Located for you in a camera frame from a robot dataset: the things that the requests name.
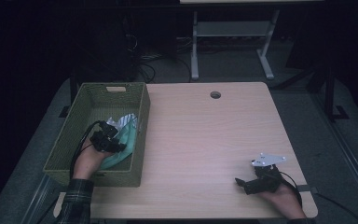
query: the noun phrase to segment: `floor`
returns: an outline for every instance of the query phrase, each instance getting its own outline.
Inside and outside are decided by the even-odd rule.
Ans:
[[[256,40],[233,49],[201,53],[200,79],[192,82],[261,81],[272,87],[301,72],[285,67],[292,43],[274,41],[268,59],[275,79],[266,80],[255,53],[259,44]],[[190,54],[182,53],[178,58],[181,60],[162,59],[147,63],[156,71],[153,82],[188,82]],[[150,67],[144,66],[144,70],[152,77]],[[324,90],[308,93],[305,86],[309,80],[306,77],[285,90],[271,91],[272,98],[309,185],[358,216],[358,181],[344,153],[345,148],[349,148],[358,161],[358,108],[347,88],[336,81],[335,105],[342,105],[350,119],[331,122],[323,112]],[[145,81],[145,74],[138,76],[136,81]],[[69,80],[65,80],[0,195],[0,223],[36,223],[58,193],[65,191],[64,187],[46,178],[42,168],[64,122],[59,115],[69,104]],[[358,223],[355,217],[322,197],[314,195],[314,200],[319,209],[315,218],[318,224]],[[42,223],[52,220],[49,211]],[[125,220],[100,221],[125,223]],[[260,222],[279,224],[285,220]]]

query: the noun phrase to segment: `hand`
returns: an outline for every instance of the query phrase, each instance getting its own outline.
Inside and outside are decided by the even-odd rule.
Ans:
[[[88,138],[82,148],[85,149],[77,158],[73,179],[90,179],[92,174],[100,168],[103,159],[113,155],[110,152],[97,151]]]
[[[288,219],[306,218],[296,195],[284,184],[280,184],[274,193],[265,191],[258,195],[272,203]]]

